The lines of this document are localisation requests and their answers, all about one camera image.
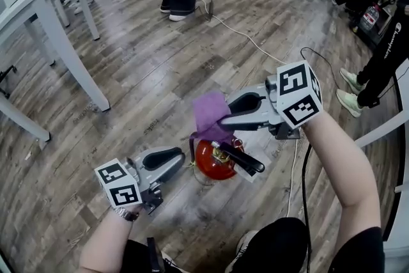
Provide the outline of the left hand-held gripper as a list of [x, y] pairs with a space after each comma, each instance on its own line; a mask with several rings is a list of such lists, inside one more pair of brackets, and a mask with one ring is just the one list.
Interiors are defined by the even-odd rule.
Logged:
[[143, 167], [113, 159], [95, 168], [96, 177], [114, 209], [143, 205], [152, 213], [164, 201], [160, 183], [172, 179], [185, 156], [179, 147], [159, 146], [143, 151], [134, 162], [155, 170], [151, 174]]

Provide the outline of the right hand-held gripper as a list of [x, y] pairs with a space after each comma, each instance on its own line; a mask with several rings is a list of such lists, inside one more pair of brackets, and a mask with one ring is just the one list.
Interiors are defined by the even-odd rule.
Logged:
[[231, 115], [219, 120], [219, 126], [226, 131], [271, 126], [269, 132], [278, 140], [298, 139], [300, 127], [323, 110], [316, 74], [303, 60], [280, 66], [275, 75], [267, 77], [265, 85], [230, 94], [226, 102]]

